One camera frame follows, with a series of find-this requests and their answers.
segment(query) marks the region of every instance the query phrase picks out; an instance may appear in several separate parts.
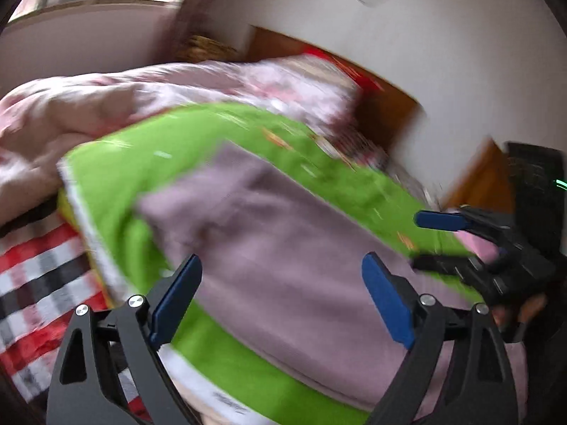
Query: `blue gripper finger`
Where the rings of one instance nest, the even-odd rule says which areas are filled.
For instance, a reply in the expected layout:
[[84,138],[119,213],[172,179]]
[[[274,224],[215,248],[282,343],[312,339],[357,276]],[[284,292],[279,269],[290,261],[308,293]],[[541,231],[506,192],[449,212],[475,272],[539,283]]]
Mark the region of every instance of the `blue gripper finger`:
[[390,282],[389,271],[372,253],[362,260],[362,279],[393,340],[410,349],[416,340],[412,311]]
[[469,225],[467,219],[461,214],[450,212],[418,211],[413,220],[418,227],[448,232],[465,230]]
[[152,311],[149,339],[156,351],[161,345],[173,339],[179,323],[199,288],[202,274],[201,260],[193,255],[181,265],[181,271],[176,272],[174,282]]

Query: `silver screw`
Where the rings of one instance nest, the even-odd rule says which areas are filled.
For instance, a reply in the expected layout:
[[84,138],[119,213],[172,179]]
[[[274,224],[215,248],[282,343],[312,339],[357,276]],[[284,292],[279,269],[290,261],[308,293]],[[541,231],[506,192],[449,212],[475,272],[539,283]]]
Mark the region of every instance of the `silver screw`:
[[75,313],[78,316],[83,316],[85,313],[88,313],[88,312],[89,312],[89,306],[85,305],[85,304],[79,305],[77,307],[77,309],[75,310]]
[[489,309],[486,304],[476,304],[476,311],[481,315],[488,315]]
[[423,294],[420,296],[420,302],[425,306],[433,306],[437,300],[430,294]]
[[144,296],[132,296],[128,300],[128,305],[132,308],[137,308],[144,303]]

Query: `green surface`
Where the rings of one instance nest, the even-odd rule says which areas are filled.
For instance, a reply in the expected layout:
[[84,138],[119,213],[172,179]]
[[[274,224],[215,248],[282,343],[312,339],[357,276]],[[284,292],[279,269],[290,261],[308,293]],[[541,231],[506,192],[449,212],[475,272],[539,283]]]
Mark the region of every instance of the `green surface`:
[[[269,135],[286,145],[274,143]],[[422,205],[400,186],[376,171],[331,159],[311,135],[301,123],[246,105],[202,104],[80,146],[66,160],[104,244],[140,292],[147,292],[168,264],[149,227],[134,217],[133,204],[141,193],[168,185],[211,157],[223,139],[270,161],[403,254],[409,253],[402,241],[406,238],[420,250],[466,252],[453,234],[416,227],[413,215]],[[471,301],[480,300],[457,280],[445,281]],[[359,425],[367,417],[281,372],[195,303],[173,345],[221,389],[281,425]]]

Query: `white wall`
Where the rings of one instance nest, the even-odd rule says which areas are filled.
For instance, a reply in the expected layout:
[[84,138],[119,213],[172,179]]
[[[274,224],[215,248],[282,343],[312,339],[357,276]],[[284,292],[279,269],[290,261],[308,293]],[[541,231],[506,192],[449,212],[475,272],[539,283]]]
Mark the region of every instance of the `white wall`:
[[397,158],[440,194],[490,134],[567,151],[567,38],[543,0],[223,0],[212,30],[248,24],[320,45],[415,97]]
[[0,36],[0,97],[30,80],[120,72],[151,62],[173,6],[86,5],[15,22]]

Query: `red black and white plaid cloth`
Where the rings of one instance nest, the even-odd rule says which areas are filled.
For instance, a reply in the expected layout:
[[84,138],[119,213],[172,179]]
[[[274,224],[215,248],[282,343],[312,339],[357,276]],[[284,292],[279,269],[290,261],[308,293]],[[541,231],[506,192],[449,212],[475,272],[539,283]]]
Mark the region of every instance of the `red black and white plaid cloth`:
[[[45,413],[53,366],[74,309],[107,308],[80,236],[52,198],[0,227],[0,365],[27,403]],[[111,346],[130,410],[143,404],[121,348]]]

